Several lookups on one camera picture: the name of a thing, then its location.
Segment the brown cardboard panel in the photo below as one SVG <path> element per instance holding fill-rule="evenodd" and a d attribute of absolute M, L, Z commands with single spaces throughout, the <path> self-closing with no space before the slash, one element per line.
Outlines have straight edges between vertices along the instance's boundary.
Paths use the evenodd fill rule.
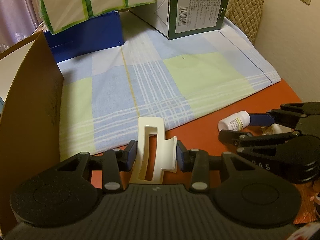
<path fill-rule="evenodd" d="M 0 229 L 17 221 L 10 193 L 23 181 L 59 162 L 59 117 L 63 76 L 44 34 L 36 33 L 0 55 L 35 40 L 9 90 L 0 117 Z"/>

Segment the curtain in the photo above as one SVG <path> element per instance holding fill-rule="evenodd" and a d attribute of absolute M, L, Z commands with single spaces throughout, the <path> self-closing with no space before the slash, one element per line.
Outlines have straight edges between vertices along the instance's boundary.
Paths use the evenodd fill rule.
<path fill-rule="evenodd" d="M 0 53 L 30 36 L 41 21 L 38 0 L 0 0 Z"/>

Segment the checkered cloth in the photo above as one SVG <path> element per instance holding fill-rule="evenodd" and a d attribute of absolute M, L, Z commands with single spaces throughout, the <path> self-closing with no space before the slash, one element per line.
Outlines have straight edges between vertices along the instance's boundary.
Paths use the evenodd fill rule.
<path fill-rule="evenodd" d="M 123 46 L 58 64 L 61 160 L 137 140 L 139 116 L 162 117 L 168 130 L 280 81 L 226 18 L 219 31 L 171 41 L 130 12 L 121 21 Z"/>

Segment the barcode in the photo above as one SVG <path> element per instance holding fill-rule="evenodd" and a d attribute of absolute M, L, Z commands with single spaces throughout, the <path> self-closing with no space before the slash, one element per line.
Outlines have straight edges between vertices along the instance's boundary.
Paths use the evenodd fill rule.
<path fill-rule="evenodd" d="M 188 7 L 180 7 L 179 8 L 178 26 L 182 26 L 182 25 L 187 24 L 187 14 L 188 14 Z"/>

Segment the orange table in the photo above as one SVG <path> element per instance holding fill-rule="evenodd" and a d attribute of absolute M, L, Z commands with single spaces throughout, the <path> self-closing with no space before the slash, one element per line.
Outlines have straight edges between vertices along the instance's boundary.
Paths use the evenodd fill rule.
<path fill-rule="evenodd" d="M 218 140 L 218 122 L 234 113 L 245 110 L 249 113 L 265 113 L 267 110 L 279 108 L 283 103 L 301 102 L 298 96 L 293 92 L 290 86 L 284 81 L 274 84 L 252 96 L 227 106 L 219 111 L 208 114 L 192 122 L 186 123 L 180 127 L 174 128 L 166 132 L 166 138 L 177 136 L 187 149 L 199 148 L 205 150 L 209 155 L 220 156 L 224 151 L 235 152 L 235 147 L 226 147 Z M 259 130 L 255 127 L 247 128 L 254 134 L 258 134 Z M 156 137 L 150 138 L 150 156 L 147 169 L 146 179 L 151 180 L 153 166 L 155 160 Z M 121 173 L 124 187 L 130 179 L 130 173 Z M 182 173 L 179 169 L 177 173 L 165 172 L 163 184 L 185 184 L 189 187 L 191 172 Z M 95 187 L 101 187 L 101 172 L 94 172 L 92 175 L 92 184 Z M 220 184 L 220 176 L 218 171 L 211 171 L 210 186 L 216 187 Z M 313 205 L 308 200 L 306 189 L 304 186 L 298 186 L 302 196 L 303 203 L 301 210 L 297 216 L 296 223 L 310 222 L 316 219 L 312 212 Z"/>

